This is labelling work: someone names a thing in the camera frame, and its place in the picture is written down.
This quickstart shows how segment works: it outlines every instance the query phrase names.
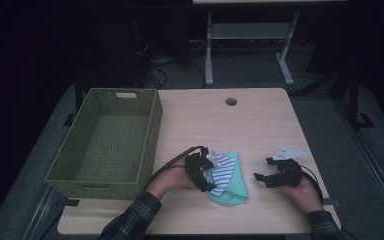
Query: plastic basket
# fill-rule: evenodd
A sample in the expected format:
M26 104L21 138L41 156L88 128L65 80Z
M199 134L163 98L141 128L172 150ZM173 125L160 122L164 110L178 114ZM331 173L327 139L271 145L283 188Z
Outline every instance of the plastic basket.
M157 90L92 88L45 182L70 198L135 199L153 172L162 112Z

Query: light blue cloth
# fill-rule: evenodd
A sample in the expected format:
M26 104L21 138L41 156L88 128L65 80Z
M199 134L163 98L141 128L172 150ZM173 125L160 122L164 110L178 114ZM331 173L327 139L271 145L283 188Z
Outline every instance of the light blue cloth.
M239 164L239 157L238 153L236 151L228 152L219 154L217 156L217 159L222 159L223 157L234 159L234 164L229 163L229 161L226 161L228 165L224 165L225 167L228 166L234 166L233 172L231 173L230 181L226 181L227 179L218 179L221 181L224 181L227 183L227 186L219 186L218 190L214 189L215 191L207 192L207 195L213 199L216 203L223 205L223 206L234 206L241 203L245 203L248 200L248 191L242 176L242 170L241 166ZM230 172L228 169L226 169L226 174L224 176L229 176ZM205 178L212 183L217 182L217 177L214 177L216 181L213 179L213 173L211 171L214 171L214 175L217 175L217 168L213 168L210 170L207 170L204 172Z

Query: person's left hand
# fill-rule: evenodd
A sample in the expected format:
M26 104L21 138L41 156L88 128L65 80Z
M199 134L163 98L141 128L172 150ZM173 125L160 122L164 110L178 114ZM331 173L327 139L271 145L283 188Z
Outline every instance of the person's left hand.
M161 199L168 191L181 188L196 188L185 171L185 158L175 162L171 168L163 171L151 183L146 191Z

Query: plaid sleeve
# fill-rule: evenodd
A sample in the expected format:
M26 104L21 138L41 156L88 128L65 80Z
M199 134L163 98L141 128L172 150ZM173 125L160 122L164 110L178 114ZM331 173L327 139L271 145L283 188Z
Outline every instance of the plaid sleeve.
M123 214L104 228L98 239L142 239L161 206L154 195L143 192Z
M330 212L311 212L307 215L307 218L311 226L311 235L315 240L344 239Z

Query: cloth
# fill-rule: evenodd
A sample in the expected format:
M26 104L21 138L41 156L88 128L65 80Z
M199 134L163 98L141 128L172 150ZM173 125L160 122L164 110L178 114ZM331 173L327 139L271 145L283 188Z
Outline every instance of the cloth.
M239 157L236 151L218 154L220 166L204 172L208 182L219 186L207 192L207 195L222 206L234 206L245 203L248 200L248 191L242 176Z
M107 224L98 240L142 239L161 206L158 198L143 192L123 214Z
M142 239L161 206L154 195L142 193L123 214L108 223L99 240ZM307 217L314 239L344 240L329 212L316 211L309 213Z

